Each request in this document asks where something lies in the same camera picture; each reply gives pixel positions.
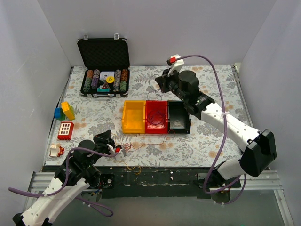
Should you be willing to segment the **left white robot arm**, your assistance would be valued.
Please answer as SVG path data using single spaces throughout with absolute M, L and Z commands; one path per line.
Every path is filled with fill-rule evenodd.
M 82 191 L 109 187 L 114 177 L 102 175 L 94 164 L 101 157 L 115 157 L 117 153 L 114 148 L 111 131 L 107 130 L 71 149 L 42 194 L 8 188 L 13 193 L 36 198 L 28 210 L 14 215 L 14 223 L 17 226 L 50 226 Z

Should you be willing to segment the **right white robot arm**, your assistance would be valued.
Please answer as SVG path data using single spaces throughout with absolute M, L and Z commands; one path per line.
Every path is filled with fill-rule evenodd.
M 241 156 L 216 166 L 209 181 L 223 187 L 231 178 L 243 174 L 257 177 L 276 159 L 275 137 L 271 131 L 259 131 L 223 113 L 211 97 L 199 90 L 199 80 L 193 71 L 174 72 L 171 76 L 167 72 L 164 70 L 162 76 L 155 79 L 161 92 L 175 94 L 189 114 L 221 131 L 242 152 Z

